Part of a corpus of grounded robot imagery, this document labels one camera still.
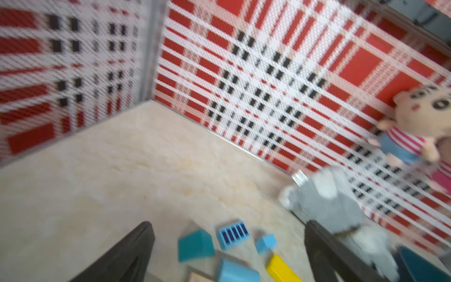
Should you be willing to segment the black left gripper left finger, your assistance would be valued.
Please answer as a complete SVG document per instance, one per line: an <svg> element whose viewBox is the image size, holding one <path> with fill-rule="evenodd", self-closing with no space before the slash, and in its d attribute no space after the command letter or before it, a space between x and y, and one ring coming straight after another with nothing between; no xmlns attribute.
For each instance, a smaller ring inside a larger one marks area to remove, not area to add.
<svg viewBox="0 0 451 282"><path fill-rule="evenodd" d="M144 221L72 281L142 282L154 243L152 224Z"/></svg>

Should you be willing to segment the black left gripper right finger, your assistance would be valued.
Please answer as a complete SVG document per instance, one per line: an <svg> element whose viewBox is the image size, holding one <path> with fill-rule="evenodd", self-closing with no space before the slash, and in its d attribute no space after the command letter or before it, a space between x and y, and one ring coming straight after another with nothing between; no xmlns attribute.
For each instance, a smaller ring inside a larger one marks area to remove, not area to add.
<svg viewBox="0 0 451 282"><path fill-rule="evenodd" d="M304 244L310 267L317 282L384 282L330 232L314 220L305 225Z"/></svg>

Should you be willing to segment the long yellow block near husky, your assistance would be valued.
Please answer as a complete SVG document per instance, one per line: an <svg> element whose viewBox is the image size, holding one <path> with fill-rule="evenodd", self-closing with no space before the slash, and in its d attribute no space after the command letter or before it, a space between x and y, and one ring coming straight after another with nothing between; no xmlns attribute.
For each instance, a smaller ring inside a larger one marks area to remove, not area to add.
<svg viewBox="0 0 451 282"><path fill-rule="evenodd" d="M302 282L278 254L273 254L266 270L276 282Z"/></svg>

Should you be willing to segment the grey husky plush toy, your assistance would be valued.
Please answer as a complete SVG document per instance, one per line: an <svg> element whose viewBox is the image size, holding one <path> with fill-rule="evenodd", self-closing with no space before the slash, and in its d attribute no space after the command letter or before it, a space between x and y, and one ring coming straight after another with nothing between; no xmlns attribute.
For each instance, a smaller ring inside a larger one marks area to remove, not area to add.
<svg viewBox="0 0 451 282"><path fill-rule="evenodd" d="M300 221L314 220L365 264L390 282L399 280L389 233L369 222L352 191L344 169L327 166L311 176L302 171L278 194L278 201Z"/></svg>

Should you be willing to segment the blue letter P cube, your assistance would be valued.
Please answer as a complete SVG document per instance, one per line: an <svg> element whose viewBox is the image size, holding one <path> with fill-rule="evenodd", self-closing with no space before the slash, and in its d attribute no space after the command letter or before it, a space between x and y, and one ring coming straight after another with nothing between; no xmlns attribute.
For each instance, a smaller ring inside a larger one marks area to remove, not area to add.
<svg viewBox="0 0 451 282"><path fill-rule="evenodd" d="M255 242L255 247L258 254L266 253L277 246L277 239L273 234L263 235Z"/></svg>

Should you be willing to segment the long natural wood block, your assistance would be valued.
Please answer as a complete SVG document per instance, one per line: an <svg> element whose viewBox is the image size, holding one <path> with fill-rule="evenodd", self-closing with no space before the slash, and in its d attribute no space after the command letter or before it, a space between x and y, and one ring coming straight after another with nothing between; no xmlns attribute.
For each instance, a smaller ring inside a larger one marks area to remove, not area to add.
<svg viewBox="0 0 451 282"><path fill-rule="evenodd" d="M188 267L186 282L215 282L214 278L193 267Z"/></svg>

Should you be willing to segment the teal triangular block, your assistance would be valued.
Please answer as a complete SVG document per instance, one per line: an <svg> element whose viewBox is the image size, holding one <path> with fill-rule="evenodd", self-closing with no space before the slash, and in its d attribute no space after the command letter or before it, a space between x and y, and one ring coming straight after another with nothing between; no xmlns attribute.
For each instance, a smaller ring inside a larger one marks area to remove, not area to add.
<svg viewBox="0 0 451 282"><path fill-rule="evenodd" d="M215 256L211 235L203 229L178 239L178 261L186 262Z"/></svg>

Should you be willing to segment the dark teal plastic bin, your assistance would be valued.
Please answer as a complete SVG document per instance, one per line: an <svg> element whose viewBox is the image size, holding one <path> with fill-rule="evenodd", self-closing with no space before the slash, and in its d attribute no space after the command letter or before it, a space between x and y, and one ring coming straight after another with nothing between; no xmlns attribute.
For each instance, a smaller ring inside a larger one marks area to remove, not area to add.
<svg viewBox="0 0 451 282"><path fill-rule="evenodd" d="M451 276L407 247L394 254L400 282L451 282Z"/></svg>

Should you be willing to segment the light blue cylinder block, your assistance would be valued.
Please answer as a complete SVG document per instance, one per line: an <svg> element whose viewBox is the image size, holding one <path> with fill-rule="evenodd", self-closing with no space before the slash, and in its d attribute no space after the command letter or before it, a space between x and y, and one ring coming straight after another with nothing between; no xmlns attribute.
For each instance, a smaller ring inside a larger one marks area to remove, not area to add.
<svg viewBox="0 0 451 282"><path fill-rule="evenodd" d="M217 272L217 282L261 282L258 271L222 258Z"/></svg>

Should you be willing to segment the blue striped block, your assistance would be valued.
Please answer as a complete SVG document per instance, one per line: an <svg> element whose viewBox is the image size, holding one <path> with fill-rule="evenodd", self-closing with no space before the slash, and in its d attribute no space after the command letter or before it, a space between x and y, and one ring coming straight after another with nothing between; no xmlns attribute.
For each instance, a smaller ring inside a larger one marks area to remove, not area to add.
<svg viewBox="0 0 451 282"><path fill-rule="evenodd" d="M223 251L243 243L250 237L249 230L244 222L235 222L222 227L217 232L217 240Z"/></svg>

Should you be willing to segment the left hanging cartoon doll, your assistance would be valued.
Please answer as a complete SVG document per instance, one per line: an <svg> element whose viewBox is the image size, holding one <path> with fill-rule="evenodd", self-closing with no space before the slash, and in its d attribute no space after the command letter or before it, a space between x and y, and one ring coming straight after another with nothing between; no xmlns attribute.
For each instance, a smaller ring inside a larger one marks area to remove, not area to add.
<svg viewBox="0 0 451 282"><path fill-rule="evenodd" d="M451 90L434 85L422 85L402 91L393 97L394 120L377 123L382 131L378 138L367 142L379 148L386 163L401 167L425 159L440 158L436 143L451 135Z"/></svg>

